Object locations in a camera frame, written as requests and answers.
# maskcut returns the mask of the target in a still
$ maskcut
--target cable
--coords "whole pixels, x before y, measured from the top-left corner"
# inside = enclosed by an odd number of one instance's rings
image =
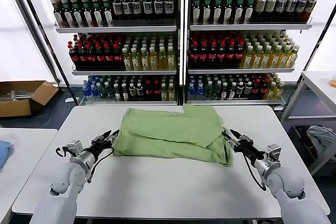
[[[262,186],[262,185],[257,181],[257,179],[256,179],[256,177],[254,176],[254,174],[252,173],[250,164],[248,163],[246,156],[245,156],[244,154],[243,154],[243,156],[244,156],[244,159],[245,159],[247,168],[248,168],[248,170],[249,170],[250,173],[251,173],[252,178],[254,179],[254,181],[257,183],[257,185],[258,185],[263,191],[266,191],[266,187],[265,187],[265,186]]]

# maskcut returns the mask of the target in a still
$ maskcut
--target red label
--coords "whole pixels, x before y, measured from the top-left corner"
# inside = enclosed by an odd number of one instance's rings
[[[243,54],[235,54],[235,58],[240,60],[243,57]]]
[[[198,54],[199,58],[201,60],[205,60],[206,59],[206,54]]]
[[[190,58],[191,58],[192,60],[197,60],[197,59],[198,59],[198,55],[190,55]]]
[[[210,60],[214,60],[216,58],[216,54],[208,54],[208,58]]]
[[[231,60],[233,59],[233,54],[225,54],[226,59]]]
[[[218,58],[219,60],[223,60],[223,59],[225,58],[225,54],[222,54],[222,55],[217,54],[217,58]]]

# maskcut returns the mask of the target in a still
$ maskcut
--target cardboard box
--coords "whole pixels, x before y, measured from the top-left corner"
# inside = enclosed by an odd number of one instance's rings
[[[12,90],[33,91],[27,100],[0,101],[0,117],[31,115],[45,106],[56,94],[58,88],[46,81],[8,81],[0,82],[0,94]]]

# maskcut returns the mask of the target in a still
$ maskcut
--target floor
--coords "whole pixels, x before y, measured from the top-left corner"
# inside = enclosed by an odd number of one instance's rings
[[[287,99],[290,96],[290,91],[284,93],[284,97]],[[59,129],[70,113],[71,109],[75,106],[74,102],[65,103],[65,99],[71,97],[69,93],[64,93],[59,91],[52,100],[47,104],[47,106],[36,115],[18,117],[18,118],[9,118],[9,119],[0,119],[0,127],[24,127],[24,128],[50,128],[50,129]],[[310,108],[309,113],[319,112],[323,110],[324,114],[330,113],[328,109],[325,108],[324,104],[319,101],[319,99],[310,91],[307,91],[300,103],[297,106],[297,109],[293,112],[295,115],[302,115],[303,113],[308,113],[307,108]],[[336,130],[336,124],[334,122],[327,122],[327,126]],[[323,176],[323,177],[314,177],[317,185],[319,186],[322,194],[324,195],[330,209],[336,209],[336,176]],[[20,216],[14,215],[10,224],[26,224],[30,221],[30,216]],[[332,223],[336,224],[336,212],[331,211],[329,216]],[[76,219],[75,224],[107,224],[111,220],[86,220],[86,219]],[[123,222],[128,224],[141,224],[141,222],[158,222],[155,220],[113,220],[113,222]],[[212,221],[183,221],[184,223],[189,222],[188,224],[250,224],[250,221],[222,221],[222,220],[212,220]]]

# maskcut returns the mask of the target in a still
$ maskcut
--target green towel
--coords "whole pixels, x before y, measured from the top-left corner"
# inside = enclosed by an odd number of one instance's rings
[[[188,104],[183,108],[185,113],[129,109],[114,155],[186,157],[230,165],[230,147],[214,108]]]

